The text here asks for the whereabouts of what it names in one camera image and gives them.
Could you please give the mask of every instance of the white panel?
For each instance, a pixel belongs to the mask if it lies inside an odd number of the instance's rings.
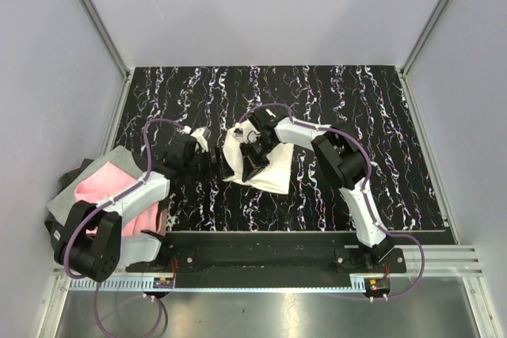
[[[459,236],[507,331],[507,0],[451,0],[410,72]]]
[[[402,65],[437,0],[93,0],[129,66]]]
[[[120,76],[78,0],[0,0],[0,326],[33,336],[61,174],[100,152]]]

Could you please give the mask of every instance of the purple cable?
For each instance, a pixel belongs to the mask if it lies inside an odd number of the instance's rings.
[[[63,254],[63,269],[65,270],[65,273],[70,278],[72,278],[72,279],[83,279],[85,277],[83,275],[75,275],[71,271],[71,263],[70,263],[71,262],[71,249],[72,249],[72,246],[74,245],[74,243],[76,242],[76,239],[77,239],[77,237],[79,235],[79,232],[82,231],[86,227],[86,225],[88,224],[88,222],[91,221],[92,218],[95,215],[97,215],[100,211],[102,211],[103,209],[105,209],[108,206],[111,206],[115,202],[118,202],[119,200],[121,200],[122,198],[124,198],[126,195],[128,195],[128,194],[132,193],[133,191],[135,191],[137,188],[139,188],[140,186],[143,185],[143,181],[147,180],[150,177],[151,169],[152,169],[152,158],[151,158],[150,140],[148,139],[148,127],[152,123],[155,123],[155,122],[169,123],[169,124],[174,125],[176,128],[183,128],[183,126],[181,124],[179,124],[178,122],[175,122],[173,120],[170,120],[170,119],[157,118],[157,119],[148,120],[146,122],[146,124],[143,127],[143,139],[144,139],[144,145],[146,147],[146,152],[147,152],[147,172],[146,172],[146,175],[144,176],[143,180],[135,182],[130,188],[126,189],[125,191],[121,192],[118,196],[116,196],[115,198],[113,198],[112,201],[108,201],[108,202],[100,205],[99,207],[95,208],[95,210],[93,210],[88,216],[86,216],[81,221],[81,223],[78,224],[78,227],[76,227],[76,230],[74,230],[74,232],[72,233],[71,238],[69,239],[69,242],[67,244],[67,247],[65,248],[65,253]],[[112,337],[112,338],[116,338],[115,336],[113,336],[109,332],[107,332],[107,330],[105,330],[104,326],[101,323],[101,319],[100,319],[100,317],[98,315],[97,296],[98,296],[98,290],[99,290],[99,288],[100,288],[100,283],[97,284],[97,289],[95,290],[95,307],[94,307],[95,321],[97,322],[97,325],[98,325],[99,329],[106,336],[109,336],[109,337]],[[146,338],[149,338],[149,337],[151,337],[153,335],[154,331],[157,329],[158,325],[160,324],[160,320],[162,319],[162,303],[158,299],[157,299],[157,303],[158,303],[158,306],[159,306],[158,319],[157,319],[157,322],[155,323],[154,327],[152,328],[152,330],[150,330],[148,332],[148,334],[146,334],[144,336]]]
[[[283,107],[286,110],[288,110],[288,118],[295,125],[310,128],[312,130],[315,129],[315,126],[313,126],[313,125],[308,125],[308,124],[301,122],[299,120],[294,120],[292,117],[291,108],[289,108],[286,104],[281,104],[281,103],[260,104],[258,106],[255,106],[254,108],[247,111],[239,119],[239,123],[241,123],[254,110],[259,109],[259,108],[267,108],[270,106]],[[352,142],[357,147],[357,149],[361,152],[361,154],[364,157],[364,160],[366,161],[366,167],[367,167],[366,176],[364,178],[363,184],[361,185],[361,190],[364,191],[366,189],[367,182],[370,180],[370,177],[372,176],[372,161],[370,160],[370,157],[368,156],[368,152],[366,152],[366,150],[363,148],[363,146],[357,140],[355,140],[351,135],[349,135],[343,131],[340,131],[340,130],[338,130],[336,128],[332,128],[332,127],[321,127],[321,126],[317,126],[317,130],[333,132],[334,134],[340,135],[340,136],[344,137],[345,139],[349,140],[350,142]],[[364,202],[366,203],[366,207],[368,209],[368,213],[370,214],[370,217],[372,218],[373,222],[378,223],[377,228],[380,231],[385,233],[388,237],[404,237],[404,238],[410,239],[411,241],[413,241],[416,244],[416,246],[419,248],[419,252],[421,253],[421,270],[419,271],[419,275],[417,276],[415,281],[412,283],[412,285],[410,285],[408,288],[406,288],[403,292],[389,297],[389,299],[395,300],[396,298],[400,298],[406,294],[409,294],[416,287],[416,285],[419,283],[419,281],[421,280],[422,275],[425,271],[425,252],[424,252],[424,249],[422,248],[421,242],[417,238],[413,237],[412,235],[405,234],[405,233],[392,233],[392,232],[388,231],[383,226],[382,221],[377,221],[377,219],[375,218],[375,214],[373,213],[372,205],[370,204],[370,201],[369,201],[366,193],[363,193],[363,197],[364,197]],[[353,301],[370,301],[367,298],[351,298],[351,297],[341,296],[341,295],[338,297],[345,298],[348,300],[353,300]]]
[[[104,325],[101,322],[101,318],[98,315],[98,292],[99,292],[100,287],[101,287],[101,284],[97,283],[97,287],[95,288],[95,292],[94,292],[95,295],[93,297],[93,314],[95,315],[95,321],[97,322],[98,328],[104,333],[104,335],[108,336],[109,338],[119,338],[118,336],[114,336],[113,334],[111,334],[110,332],[108,332],[106,330],[106,328],[104,327]],[[155,322],[155,325],[153,326],[153,328],[151,328],[151,330],[149,332],[147,332],[142,338],[152,337],[153,334],[155,333],[155,330],[157,329],[158,325],[160,325],[160,321],[162,320],[162,309],[163,309],[162,302],[158,298],[153,298],[153,299],[157,302],[157,305],[158,305],[157,321]]]

